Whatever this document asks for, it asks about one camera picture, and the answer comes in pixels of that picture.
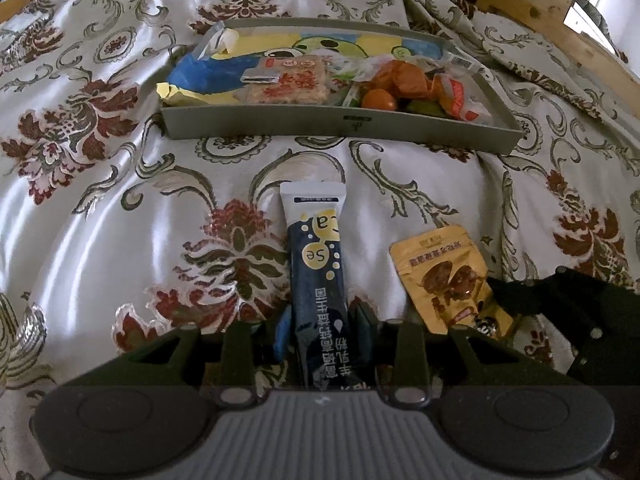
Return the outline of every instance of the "floral patterned bedspread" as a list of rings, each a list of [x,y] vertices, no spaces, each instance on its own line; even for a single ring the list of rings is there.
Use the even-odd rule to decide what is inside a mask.
[[[509,156],[404,142],[174,141],[154,85],[217,20],[321,16],[454,41],[525,132]],[[46,471],[31,436],[54,384],[185,322],[224,330],[288,294],[274,183],[346,182],[349,302],[410,310],[388,247],[463,225],[505,280],[556,266],[640,278],[640,123],[541,36],[455,0],[33,0],[0,25],[0,478]],[[559,370],[545,319],[514,344]],[[281,384],[287,365],[261,370]]]

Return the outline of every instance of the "gold snack pouch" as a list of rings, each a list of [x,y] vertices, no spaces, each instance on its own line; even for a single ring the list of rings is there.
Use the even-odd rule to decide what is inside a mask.
[[[495,302],[478,317],[479,305],[484,307],[493,295],[485,283],[486,264],[463,227],[409,238],[393,244],[390,253],[430,332],[446,334],[451,325],[463,324],[494,337],[506,334],[511,318]]]
[[[478,294],[478,316],[474,328],[494,339],[508,337],[513,332],[514,320],[495,301],[494,293],[486,282]]]

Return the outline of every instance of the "wall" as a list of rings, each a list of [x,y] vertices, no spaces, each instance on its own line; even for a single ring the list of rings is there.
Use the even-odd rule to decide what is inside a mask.
[[[632,9],[633,16],[640,14],[640,1]],[[618,42],[618,48],[629,58],[629,68],[640,76],[640,20],[629,20]]]
[[[627,25],[630,24],[631,16],[636,15],[638,11],[638,4],[640,0],[600,0],[598,4],[598,10],[607,20],[611,39],[618,48],[622,48],[619,43],[625,35]]]

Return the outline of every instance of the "screw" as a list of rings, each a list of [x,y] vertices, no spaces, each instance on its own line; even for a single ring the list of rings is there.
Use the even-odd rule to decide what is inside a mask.
[[[225,404],[244,404],[251,399],[251,392],[244,388],[227,388],[220,393],[220,400]]]

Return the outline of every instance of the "blue snack bag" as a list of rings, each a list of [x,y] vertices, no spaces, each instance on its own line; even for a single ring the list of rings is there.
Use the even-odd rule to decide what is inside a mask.
[[[342,276],[338,218],[341,182],[284,182],[294,333],[305,386],[318,390],[363,388],[358,376]]]

